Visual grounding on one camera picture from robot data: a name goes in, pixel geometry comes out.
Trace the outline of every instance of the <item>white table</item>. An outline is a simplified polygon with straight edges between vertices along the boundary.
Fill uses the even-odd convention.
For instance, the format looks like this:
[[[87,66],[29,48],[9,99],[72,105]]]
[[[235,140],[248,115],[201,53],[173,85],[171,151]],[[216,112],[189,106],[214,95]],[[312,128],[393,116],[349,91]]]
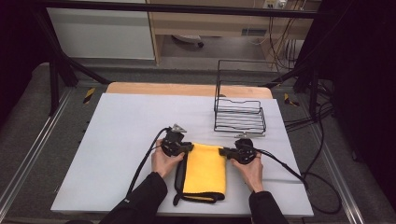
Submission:
[[[276,100],[260,101],[267,131],[265,137],[253,139],[254,146],[271,152],[298,172]],[[184,141],[233,147],[234,134],[213,131],[213,103],[214,97],[205,96],[104,93],[51,210],[61,213],[110,211],[124,198],[137,166],[158,131],[174,123],[188,131]],[[264,188],[272,192],[282,213],[286,217],[312,217],[300,180],[270,158],[263,156],[262,162]],[[178,206],[173,206],[175,174],[170,174],[166,179],[168,194],[158,214],[249,216],[248,188],[229,162],[226,169],[225,200],[215,204],[180,201]],[[149,173],[150,160],[135,185]]]

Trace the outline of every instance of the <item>white cabinet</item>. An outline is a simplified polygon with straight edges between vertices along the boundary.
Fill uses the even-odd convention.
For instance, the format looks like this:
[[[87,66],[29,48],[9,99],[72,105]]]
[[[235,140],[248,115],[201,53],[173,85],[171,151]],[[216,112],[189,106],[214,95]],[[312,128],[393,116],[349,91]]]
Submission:
[[[48,8],[48,12],[60,44],[70,57],[154,60],[147,12],[63,8]]]

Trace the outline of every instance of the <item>black cord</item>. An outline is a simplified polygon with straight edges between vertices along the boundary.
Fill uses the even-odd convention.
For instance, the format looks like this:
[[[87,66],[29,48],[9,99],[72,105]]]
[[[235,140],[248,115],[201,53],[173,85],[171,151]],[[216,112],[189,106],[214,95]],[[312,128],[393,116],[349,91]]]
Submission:
[[[281,164],[287,171],[289,171],[289,173],[291,173],[292,175],[294,175],[295,177],[297,177],[299,180],[301,180],[301,182],[303,182],[303,184],[304,184],[304,186],[305,186],[305,190],[308,190],[308,183],[306,183],[305,179],[304,179],[301,175],[299,175],[299,174],[297,174],[295,171],[293,171],[285,162],[280,161],[276,156],[274,156],[274,155],[273,155],[272,153],[270,153],[269,151],[266,151],[266,150],[263,150],[263,149],[258,149],[258,148],[255,148],[255,147],[253,147],[253,146],[246,145],[246,144],[241,144],[241,143],[237,143],[237,142],[235,142],[235,145],[236,145],[236,146],[243,147],[243,148],[250,148],[250,149],[253,149],[253,150],[257,151],[257,152],[260,152],[262,155],[265,155],[265,156],[267,156],[267,157],[273,159],[274,161],[277,161],[277,162],[278,162],[279,164]]]
[[[306,183],[305,179],[297,174],[295,171],[293,171],[285,162],[280,161],[277,157],[275,157],[273,154],[271,154],[268,151],[262,150],[262,149],[257,149],[255,148],[256,151],[260,152],[261,154],[273,159],[274,161],[277,161],[279,164],[281,164],[287,171],[289,171],[289,173],[291,173],[292,175],[294,175],[295,177],[297,177],[299,180],[301,180],[301,182],[303,182],[304,186],[305,186],[305,190],[308,190],[308,183]]]
[[[317,161],[317,159],[318,159],[318,157],[319,157],[319,155],[320,155],[320,153],[321,153],[321,151],[323,149],[323,143],[324,143],[324,136],[325,135],[324,135],[324,131],[323,131],[322,120],[324,118],[326,118],[327,116],[329,116],[332,113],[332,111],[333,111],[333,107],[332,106],[325,107],[328,104],[330,104],[330,102],[326,102],[323,105],[321,105],[320,108],[319,108],[319,111],[317,112],[319,128],[320,128],[320,131],[321,131],[320,145],[319,145],[318,152],[316,153],[314,159],[309,163],[306,171],[302,172],[301,174],[302,174],[302,177],[303,177],[304,180],[306,179],[306,177],[308,175],[312,175],[313,177],[315,177],[315,178],[319,179],[320,181],[322,181],[323,183],[327,184],[335,192],[335,195],[336,195],[337,200],[338,200],[338,206],[337,206],[337,208],[335,210],[326,211],[326,210],[320,209],[319,207],[317,207],[316,205],[314,205],[311,202],[312,207],[315,208],[316,210],[318,210],[319,212],[324,213],[324,214],[328,214],[328,215],[334,215],[334,214],[338,213],[341,210],[341,208],[342,208],[342,199],[341,199],[341,196],[340,196],[339,192],[337,191],[337,189],[330,182],[326,181],[323,177],[321,177],[320,175],[316,175],[316,174],[313,174],[313,173],[309,172],[311,170],[312,166]],[[315,121],[312,119],[312,117],[305,118],[305,119],[289,120],[289,121],[285,121],[285,122],[289,122],[290,123],[288,125],[285,125],[285,127],[288,130],[288,133],[296,131],[298,129],[306,127],[307,125],[311,125],[311,124],[315,123]]]
[[[312,207],[314,207],[316,210],[318,210],[321,213],[328,214],[328,215],[334,215],[334,214],[337,214],[341,210],[341,207],[342,207],[342,199],[341,199],[341,196],[340,196],[339,192],[337,191],[337,189],[330,182],[326,181],[323,177],[309,172],[311,170],[312,166],[317,161],[317,159],[318,159],[318,157],[319,157],[319,155],[320,155],[320,153],[321,153],[321,151],[323,149],[323,143],[324,143],[324,136],[325,135],[324,135],[323,123],[322,123],[322,119],[323,119],[323,117],[322,117],[322,109],[323,109],[323,106],[325,106],[327,104],[330,104],[330,102],[327,102],[327,103],[321,105],[320,108],[319,108],[319,112],[318,112],[318,123],[319,123],[319,128],[320,128],[320,131],[321,131],[320,146],[319,146],[318,152],[315,155],[315,158],[308,165],[308,168],[306,168],[305,172],[302,172],[302,175],[303,175],[304,179],[306,179],[307,175],[312,175],[312,176],[316,177],[317,179],[321,180],[322,182],[324,182],[325,184],[327,184],[330,188],[332,188],[332,190],[335,192],[335,195],[336,195],[337,200],[338,200],[338,206],[337,206],[337,208],[335,210],[326,211],[326,210],[320,209],[316,205],[314,205],[312,202],[311,202],[311,205],[312,205]]]
[[[334,191],[334,193],[335,193],[335,195],[336,195],[336,197],[337,197],[337,200],[338,200],[337,208],[334,209],[333,211],[326,211],[326,210],[323,210],[323,209],[317,207],[316,205],[314,205],[314,204],[311,202],[312,207],[314,207],[314,208],[317,209],[319,212],[324,213],[324,214],[328,214],[328,215],[335,215],[335,214],[337,214],[337,213],[341,210],[341,208],[342,208],[342,199],[341,199],[340,193],[339,193],[338,190],[332,185],[332,183],[330,183],[329,181],[325,180],[325,179],[324,179],[323,177],[321,177],[320,175],[316,175],[316,174],[314,174],[314,173],[303,172],[302,175],[304,175],[304,176],[312,175],[312,176],[316,177],[317,179],[321,180],[323,183],[327,184],[327,185],[332,189],[332,191]]]
[[[309,173],[309,170],[310,170],[310,169],[312,168],[312,166],[315,164],[315,162],[317,161],[317,159],[318,159],[318,157],[319,157],[319,155],[320,155],[320,152],[321,152],[322,149],[323,149],[324,131],[323,131],[323,124],[322,124],[322,121],[321,121],[321,110],[322,110],[323,106],[325,106],[325,105],[327,105],[327,104],[329,104],[329,103],[330,103],[330,102],[324,103],[324,104],[321,105],[320,108],[319,108],[319,112],[318,112],[318,123],[319,123],[320,132],[321,132],[320,145],[319,145],[319,149],[318,149],[317,154],[315,155],[315,157],[314,157],[314,159],[311,161],[311,163],[308,165],[308,168],[306,168],[306,170],[305,170],[304,178],[306,178],[306,173]]]
[[[134,189],[134,184],[136,183],[137,178],[139,177],[140,171],[142,170],[143,166],[146,163],[146,160],[149,157],[150,152],[152,151],[152,149],[156,148],[154,147],[155,142],[157,142],[158,138],[160,137],[160,135],[164,132],[167,131],[169,132],[172,128],[163,128],[161,129],[157,136],[154,138],[154,141],[152,141],[151,147],[148,149],[148,152],[145,155],[145,158],[143,158],[143,160],[140,162],[139,166],[137,167],[136,173],[134,173],[134,178],[132,179],[131,185],[128,189],[127,195]]]

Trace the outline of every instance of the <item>human hand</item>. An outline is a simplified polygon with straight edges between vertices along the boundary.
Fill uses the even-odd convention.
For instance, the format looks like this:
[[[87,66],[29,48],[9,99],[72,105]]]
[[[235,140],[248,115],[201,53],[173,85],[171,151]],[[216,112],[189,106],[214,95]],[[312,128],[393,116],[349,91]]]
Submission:
[[[155,143],[155,152],[151,154],[151,170],[158,173],[162,178],[165,178],[171,173],[176,164],[183,160],[184,152],[178,154],[176,157],[168,157],[161,148],[161,141],[162,139],[157,140]]]
[[[257,153],[256,158],[251,163],[241,164],[235,159],[231,159],[231,164],[239,170],[250,191],[264,191],[262,186],[262,154]]]

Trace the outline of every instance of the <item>black sleeve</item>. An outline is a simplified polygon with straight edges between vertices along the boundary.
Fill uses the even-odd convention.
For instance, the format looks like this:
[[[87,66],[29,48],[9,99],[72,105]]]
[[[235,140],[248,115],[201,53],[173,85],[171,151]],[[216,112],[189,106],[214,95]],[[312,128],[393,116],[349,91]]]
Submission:
[[[255,224],[289,223],[282,215],[282,212],[270,192],[252,192],[248,198],[248,202]]]
[[[100,224],[151,223],[167,192],[168,189],[161,176],[151,173],[114,207]]]

